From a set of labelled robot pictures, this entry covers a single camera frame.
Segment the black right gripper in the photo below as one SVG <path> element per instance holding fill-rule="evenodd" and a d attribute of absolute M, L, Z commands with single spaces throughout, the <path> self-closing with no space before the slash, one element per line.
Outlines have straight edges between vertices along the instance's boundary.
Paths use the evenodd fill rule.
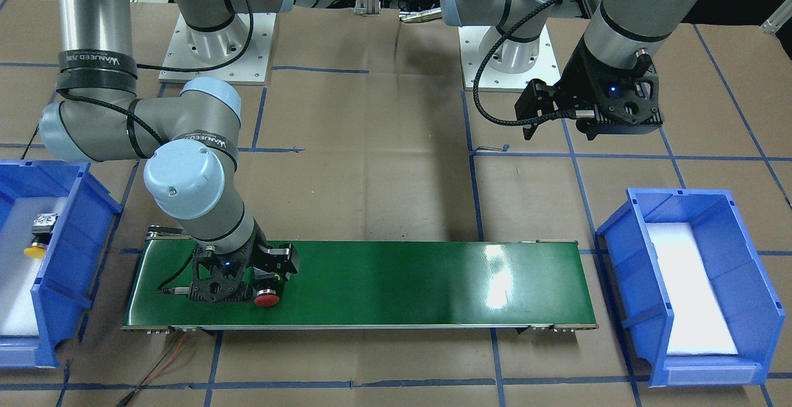
<path fill-rule="evenodd" d="M 289 276 L 297 274 L 299 260 L 294 244 L 272 247 L 261 228 L 254 228 L 249 240 L 234 252 L 196 246 L 187 297 L 200 302 L 252 302 L 259 295 L 277 296 Z"/>

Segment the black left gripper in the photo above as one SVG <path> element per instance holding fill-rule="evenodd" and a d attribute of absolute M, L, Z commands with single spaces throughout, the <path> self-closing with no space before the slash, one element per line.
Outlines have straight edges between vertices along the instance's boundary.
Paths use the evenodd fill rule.
<path fill-rule="evenodd" d="M 527 83 L 515 103 L 517 119 L 529 141 L 546 120 L 569 118 L 589 141 L 600 134 L 640 135 L 664 123 L 659 106 L 659 77 L 647 49 L 629 55 L 626 69 L 597 60 L 578 43 L 562 77 L 554 85 L 540 79 Z"/>

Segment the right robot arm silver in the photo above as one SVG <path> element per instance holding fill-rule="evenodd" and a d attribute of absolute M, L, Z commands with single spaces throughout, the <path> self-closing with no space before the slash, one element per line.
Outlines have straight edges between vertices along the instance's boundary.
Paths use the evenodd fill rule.
<path fill-rule="evenodd" d="M 144 159 L 156 204 L 196 242 L 187 296 L 274 306 L 297 273 L 295 248 L 270 246 L 235 188 L 238 92 L 200 75 L 177 97 L 139 99 L 129 0 L 58 1 L 62 100 L 43 109 L 45 147 L 63 161 Z"/>

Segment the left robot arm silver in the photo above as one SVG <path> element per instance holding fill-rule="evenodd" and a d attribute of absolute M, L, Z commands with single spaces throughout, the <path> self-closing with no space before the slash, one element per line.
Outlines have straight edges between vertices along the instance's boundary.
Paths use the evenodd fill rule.
<path fill-rule="evenodd" d="M 488 66 L 516 74 L 530 65 L 551 7 L 563 0 L 439 0 L 445 24 L 485 26 L 481 58 L 471 83 L 484 119 L 520 126 L 524 139 L 555 119 L 572 119 L 593 140 L 599 135 L 642 135 L 664 124 L 654 57 L 698 0 L 600 0 L 559 80 L 530 80 L 515 103 L 515 119 L 484 109 L 479 83 Z"/>

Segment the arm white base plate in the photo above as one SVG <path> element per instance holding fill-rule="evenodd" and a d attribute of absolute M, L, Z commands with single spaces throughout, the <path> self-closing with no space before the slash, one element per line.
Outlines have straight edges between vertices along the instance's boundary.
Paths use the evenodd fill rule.
<path fill-rule="evenodd" d="M 495 27 L 467 26 L 458 30 L 459 50 L 466 91 L 472 91 L 473 80 L 484 55 L 500 35 Z M 522 92 L 530 80 L 554 85 L 560 70 L 547 27 L 537 40 L 518 43 L 506 40 L 487 63 L 479 80 L 483 92 Z"/>
<path fill-rule="evenodd" d="M 163 83 L 184 84 L 196 77 L 214 77 L 230 85 L 266 85 L 272 65 L 274 13 L 254 13 L 254 33 L 247 50 L 235 62 L 214 71 L 170 72 L 161 71 L 158 79 Z M 197 69 L 217 66 L 241 52 L 249 32 L 249 16 L 237 14 L 228 27 L 217 32 L 196 32 L 186 25 L 183 16 L 176 21 L 173 37 L 162 66 Z"/>

